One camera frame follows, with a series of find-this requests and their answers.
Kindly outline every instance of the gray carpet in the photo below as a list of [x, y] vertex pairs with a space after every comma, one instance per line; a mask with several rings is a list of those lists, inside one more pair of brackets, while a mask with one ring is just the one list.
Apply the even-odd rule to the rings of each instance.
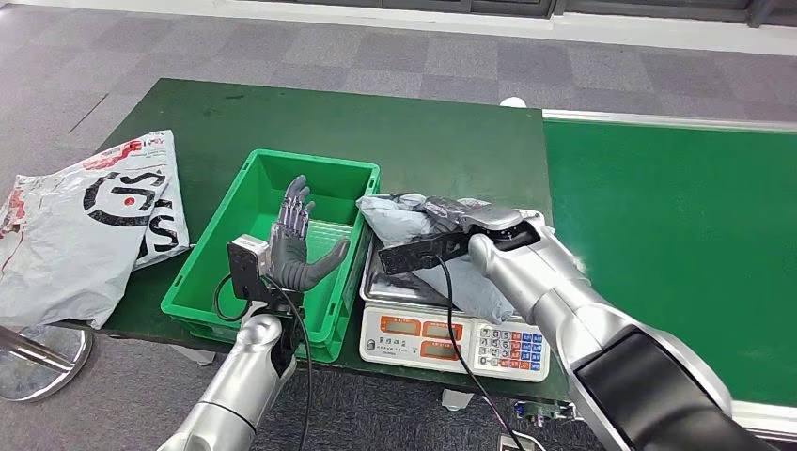
[[[793, 57], [8, 5], [0, 8], [0, 193], [15, 174], [53, 172], [92, 153], [159, 77], [797, 121]], [[217, 367], [162, 345], [98, 337], [88, 366], [60, 393], [2, 404], [0, 449], [154, 449]], [[304, 376], [279, 398], [254, 449], [294, 449]], [[440, 387], [319, 372], [315, 390], [309, 449], [497, 446], [487, 407], [475, 400], [448, 412]], [[510, 412], [508, 400], [500, 405]], [[514, 426], [552, 450], [600, 449], [581, 424]]]

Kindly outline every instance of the round metal base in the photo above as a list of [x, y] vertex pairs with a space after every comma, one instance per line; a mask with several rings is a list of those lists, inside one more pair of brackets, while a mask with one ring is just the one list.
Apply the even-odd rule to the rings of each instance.
[[61, 354], [74, 367], [61, 373], [0, 350], [0, 397], [6, 401], [37, 401], [57, 392], [80, 372], [94, 342], [91, 332], [54, 326], [28, 327], [20, 335]]

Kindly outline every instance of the green tabletop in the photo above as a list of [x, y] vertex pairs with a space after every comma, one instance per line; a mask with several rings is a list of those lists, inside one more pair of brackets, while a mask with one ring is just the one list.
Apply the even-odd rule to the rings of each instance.
[[546, 120], [557, 236], [737, 400], [797, 407], [797, 134]]
[[[384, 193], [472, 196], [551, 217], [540, 110], [161, 80], [102, 148], [164, 129], [175, 135], [180, 187], [193, 240], [254, 148], [376, 163], [382, 168]], [[176, 257], [134, 272], [125, 297], [102, 332], [229, 350], [229, 345], [190, 336], [161, 312], [161, 299], [184, 260], [184, 256]], [[330, 366], [470, 386], [465, 375], [364, 362], [358, 351], [361, 317], [362, 301], [358, 300], [343, 351]], [[555, 367], [541, 383], [486, 379], [485, 386], [493, 393], [517, 398], [566, 397], [563, 376]]]

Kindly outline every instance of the green plastic crate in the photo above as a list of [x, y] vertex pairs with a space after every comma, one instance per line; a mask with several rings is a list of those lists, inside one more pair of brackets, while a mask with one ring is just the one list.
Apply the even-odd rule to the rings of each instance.
[[[305, 293], [305, 326], [313, 360], [334, 361], [349, 324], [371, 233], [354, 201], [379, 192], [376, 164], [254, 150], [166, 292], [161, 310], [192, 335], [234, 342], [240, 322], [219, 319], [211, 307], [213, 290], [229, 273], [227, 243], [243, 233], [268, 240], [285, 189], [300, 174], [307, 176], [310, 187], [307, 201], [316, 201], [307, 230], [308, 260], [325, 255], [340, 237], [351, 241], [343, 263]], [[221, 291], [219, 306], [229, 315], [244, 307], [229, 282]]]

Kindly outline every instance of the black cable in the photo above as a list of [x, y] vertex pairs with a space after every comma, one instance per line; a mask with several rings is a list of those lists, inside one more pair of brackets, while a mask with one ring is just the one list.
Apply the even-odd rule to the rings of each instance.
[[492, 412], [495, 413], [495, 416], [498, 418], [498, 423], [501, 423], [501, 426], [507, 430], [509, 436], [512, 437], [512, 440], [518, 446], [518, 451], [524, 451], [523, 446], [521, 445], [521, 441], [518, 439], [518, 436], [515, 435], [515, 431], [509, 427], [507, 420], [501, 416], [501, 413], [498, 412], [498, 409], [495, 407], [495, 403], [492, 402], [490, 395], [487, 394], [487, 390], [481, 386], [481, 383], [476, 379], [476, 375], [473, 374], [471, 368], [468, 367], [468, 364], [465, 363], [465, 359], [462, 358], [462, 354], [460, 354], [460, 348], [457, 346], [457, 340], [454, 335], [454, 326], [451, 324], [451, 317], [454, 315], [454, 290], [451, 287], [451, 273], [448, 272], [448, 266], [443, 261], [443, 258], [440, 256], [435, 256], [440, 261], [440, 266], [443, 267], [443, 272], [445, 272], [445, 283], [448, 289], [448, 338], [451, 340], [451, 345], [454, 347], [454, 352], [457, 353], [457, 358], [460, 359], [460, 363], [462, 367], [465, 368], [465, 372], [471, 377], [473, 382], [477, 385], [478, 389], [481, 391], [481, 397], [484, 399], [484, 402], [487, 403], [488, 406], [492, 409]]
[[217, 317], [223, 319], [224, 321], [235, 322], [241, 318], [243, 315], [246, 315], [246, 312], [249, 311], [249, 306], [252, 304], [248, 299], [246, 300], [246, 305], [243, 307], [243, 310], [240, 314], [234, 317], [228, 317], [224, 313], [222, 313], [221, 308], [219, 308], [219, 294], [222, 292], [222, 287], [227, 282], [227, 280], [232, 278], [232, 274], [225, 275], [222, 280], [219, 281], [219, 285], [216, 286], [216, 290], [213, 292], [213, 313], [216, 314]]
[[313, 404], [313, 359], [310, 357], [310, 336], [307, 334], [307, 328], [305, 327], [305, 322], [302, 320], [302, 315], [299, 314], [299, 309], [296, 308], [296, 305], [293, 304], [293, 301], [290, 300], [290, 297], [282, 287], [278, 286], [265, 275], [260, 276], [260, 281], [266, 284], [266, 287], [271, 286], [272, 288], [276, 288], [279, 294], [285, 298], [290, 306], [290, 310], [293, 311], [293, 315], [296, 316], [296, 321], [302, 326], [302, 334], [305, 336], [305, 348], [307, 349], [307, 401], [305, 404], [305, 425], [302, 427], [302, 440], [299, 441], [299, 450], [301, 451], [305, 448], [307, 430], [310, 428], [310, 406]]

